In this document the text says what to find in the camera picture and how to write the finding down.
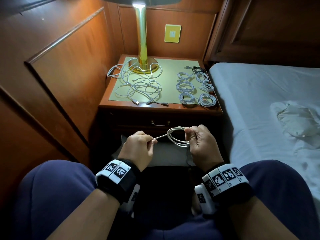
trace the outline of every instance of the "green desk mat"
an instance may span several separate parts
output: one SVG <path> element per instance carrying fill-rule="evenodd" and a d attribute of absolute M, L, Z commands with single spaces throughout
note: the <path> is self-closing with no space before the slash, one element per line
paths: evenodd
<path fill-rule="evenodd" d="M 126 57 L 126 59 L 124 60 L 124 64 L 128 60 L 130 60 L 131 58 L 133 58 L 133 57 Z M 157 80 L 158 83 L 162 85 L 162 91 L 160 92 L 160 96 L 158 97 L 158 99 L 156 101 L 159 103 L 181 104 L 181 102 L 179 100 L 180 92 L 178 92 L 176 89 L 177 82 L 179 81 L 177 74 L 178 74 L 178 72 L 185 72 L 188 74 L 192 74 L 193 72 L 191 69 L 184 69 L 184 67 L 187 67 L 187 66 L 199 67 L 198 61 L 170 60 L 170 59 L 157 59 L 157 61 L 162 66 L 163 71 L 162 71 L 161 76 L 154 79 L 154 80 Z M 153 76 L 154 77 L 158 76 L 160 71 L 161 71 L 161 69 L 159 68 L 156 72 L 153 73 Z M 144 74 L 139 75 L 139 74 L 132 72 L 129 77 L 130 83 L 135 83 L 135 82 L 132 82 L 132 80 L 139 78 L 139 77 L 146 77 L 146 76 Z M 202 90 L 198 89 L 198 87 L 201 86 L 201 83 L 196 80 L 195 75 L 192 76 L 192 80 L 190 82 L 195 87 L 195 91 L 193 93 L 193 96 L 195 96 L 196 98 L 199 98 L 200 94 L 204 93 Z M 122 84 L 124 84 L 123 80 L 117 79 L 117 82 L 114 85 L 114 88 L 113 88 L 113 91 L 112 91 L 112 94 L 111 94 L 109 100 L 131 101 L 128 97 L 118 96 L 115 93 L 115 90 Z M 128 93 L 128 89 L 129 89 L 129 85 L 123 86 L 117 90 L 117 93 L 122 94 L 122 95 L 126 95 Z M 151 92 L 151 91 L 153 92 L 154 89 L 149 89 L 149 88 L 147 89 L 147 92 Z M 148 102 L 149 101 L 149 98 L 147 98 L 146 96 L 144 96 L 143 94 L 141 94 L 139 92 L 135 92 L 134 95 L 132 96 L 132 98 L 138 100 L 139 102 Z"/>

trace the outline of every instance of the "light switch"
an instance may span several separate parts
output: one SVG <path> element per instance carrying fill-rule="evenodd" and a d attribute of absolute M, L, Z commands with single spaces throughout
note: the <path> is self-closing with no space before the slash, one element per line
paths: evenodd
<path fill-rule="evenodd" d="M 179 43 L 181 33 L 181 25 L 166 24 L 164 41 L 171 43 Z"/>

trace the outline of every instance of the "usb-a plug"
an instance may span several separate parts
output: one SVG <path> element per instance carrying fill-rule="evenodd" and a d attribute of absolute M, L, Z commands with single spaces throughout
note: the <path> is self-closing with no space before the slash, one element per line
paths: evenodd
<path fill-rule="evenodd" d="M 135 100 L 135 99 L 133 99 L 132 102 L 133 102 L 135 105 L 139 105 L 139 104 L 140 104 L 139 101 L 138 101 L 138 100 Z"/>

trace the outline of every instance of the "drawer handle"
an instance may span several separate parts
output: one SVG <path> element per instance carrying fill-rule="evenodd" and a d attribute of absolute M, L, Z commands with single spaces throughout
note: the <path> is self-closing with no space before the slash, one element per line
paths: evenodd
<path fill-rule="evenodd" d="M 165 125 L 161 125 L 161 124 L 155 124 L 154 120 L 151 120 L 151 124 L 154 126 L 165 126 Z"/>

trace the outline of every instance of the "table lamp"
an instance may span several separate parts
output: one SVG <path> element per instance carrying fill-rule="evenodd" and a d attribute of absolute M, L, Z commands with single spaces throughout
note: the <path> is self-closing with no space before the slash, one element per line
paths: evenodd
<path fill-rule="evenodd" d="M 146 10 L 147 6 L 157 6 L 157 5 L 167 5 L 178 3 L 181 0 L 105 0 L 112 3 L 132 5 L 136 12 L 137 18 L 137 29 L 138 29 L 138 45 L 139 54 L 138 61 L 135 59 L 130 61 L 129 66 L 133 72 L 143 74 L 151 73 L 158 70 L 159 65 L 157 60 L 148 57 L 147 52 L 147 20 L 146 20 Z"/>

